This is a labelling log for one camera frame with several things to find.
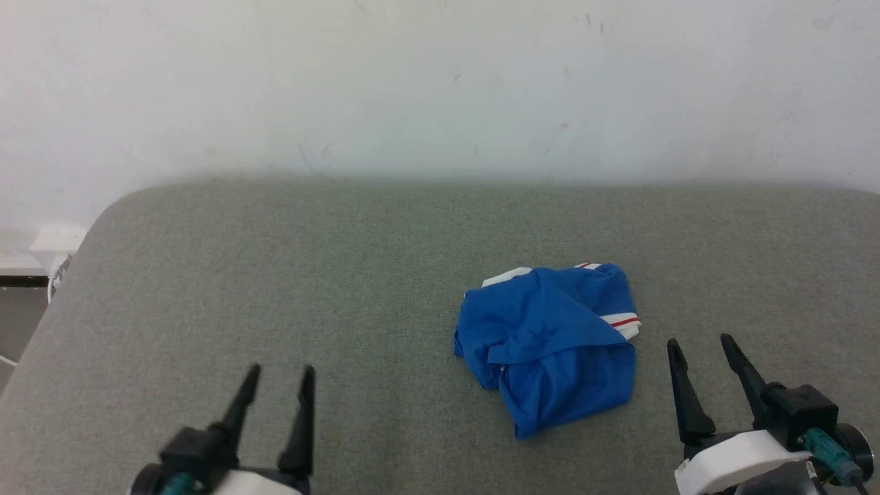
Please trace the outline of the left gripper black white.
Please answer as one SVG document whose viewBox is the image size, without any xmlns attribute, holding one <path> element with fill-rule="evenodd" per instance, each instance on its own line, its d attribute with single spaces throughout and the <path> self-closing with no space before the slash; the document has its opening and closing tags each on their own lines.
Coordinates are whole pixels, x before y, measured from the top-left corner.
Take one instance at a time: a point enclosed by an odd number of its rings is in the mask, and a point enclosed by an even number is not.
<svg viewBox="0 0 880 495">
<path fill-rule="evenodd" d="M 260 382 L 260 364 L 252 364 L 223 414 L 220 427 L 181 429 L 159 454 L 158 463 L 145 465 L 129 487 L 129 495 L 158 495 L 176 473 L 196 480 L 198 495 L 311 495 L 314 472 L 316 370 L 308 364 L 296 400 L 298 411 L 277 468 L 242 467 L 238 448 L 248 408 Z"/>
</svg>

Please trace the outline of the blue garment with white trim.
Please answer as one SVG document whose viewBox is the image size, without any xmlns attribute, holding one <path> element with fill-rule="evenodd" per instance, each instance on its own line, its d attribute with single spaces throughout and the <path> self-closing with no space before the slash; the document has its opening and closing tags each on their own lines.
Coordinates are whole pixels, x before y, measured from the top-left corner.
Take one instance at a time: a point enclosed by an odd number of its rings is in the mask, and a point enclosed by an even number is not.
<svg viewBox="0 0 880 495">
<path fill-rule="evenodd" d="M 528 439 L 629 402 L 640 328 L 612 263 L 517 267 L 464 294 L 453 351 Z"/>
</svg>

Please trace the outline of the white wall box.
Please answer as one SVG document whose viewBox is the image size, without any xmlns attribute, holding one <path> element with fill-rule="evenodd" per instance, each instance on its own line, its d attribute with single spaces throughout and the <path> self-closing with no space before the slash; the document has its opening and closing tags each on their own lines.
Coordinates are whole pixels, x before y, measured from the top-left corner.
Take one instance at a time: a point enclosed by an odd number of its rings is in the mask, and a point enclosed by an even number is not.
<svg viewBox="0 0 880 495">
<path fill-rule="evenodd" d="M 88 229 L 76 225 L 47 225 L 38 231 L 29 250 L 34 253 L 74 253 L 84 241 Z"/>
</svg>

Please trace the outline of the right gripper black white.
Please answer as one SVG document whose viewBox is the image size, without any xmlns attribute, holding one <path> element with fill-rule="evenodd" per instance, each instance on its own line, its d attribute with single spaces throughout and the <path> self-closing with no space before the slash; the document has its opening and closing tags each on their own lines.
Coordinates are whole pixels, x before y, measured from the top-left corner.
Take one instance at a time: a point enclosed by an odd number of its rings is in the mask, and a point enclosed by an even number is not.
<svg viewBox="0 0 880 495">
<path fill-rule="evenodd" d="M 684 460 L 674 472 L 679 495 L 828 495 L 828 485 L 843 486 L 802 444 L 811 428 L 823 430 L 852 454 L 867 486 L 875 454 L 858 428 L 839 422 L 834 402 L 814 386 L 767 382 L 732 335 L 720 335 L 720 342 L 748 401 L 752 427 L 759 429 L 716 433 L 689 378 L 684 351 L 670 339 L 670 381 L 684 444 Z"/>
</svg>

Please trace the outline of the grey fabric sofa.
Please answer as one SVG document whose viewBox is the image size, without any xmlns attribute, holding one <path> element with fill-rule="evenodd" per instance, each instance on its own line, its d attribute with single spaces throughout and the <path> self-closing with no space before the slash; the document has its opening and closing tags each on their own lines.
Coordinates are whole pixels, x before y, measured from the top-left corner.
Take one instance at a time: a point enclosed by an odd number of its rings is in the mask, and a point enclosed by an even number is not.
<svg viewBox="0 0 880 495">
<path fill-rule="evenodd" d="M 465 292 L 614 263 L 634 397 L 528 441 L 452 350 Z M 811 384 L 880 457 L 880 195 L 814 188 L 217 182 L 127 195 L 79 247 L 0 396 L 0 495 L 125 495 L 262 366 L 239 455 L 273 467 L 317 370 L 315 493 L 677 495 L 676 338 L 720 432 L 751 425 L 719 336 Z"/>
</svg>

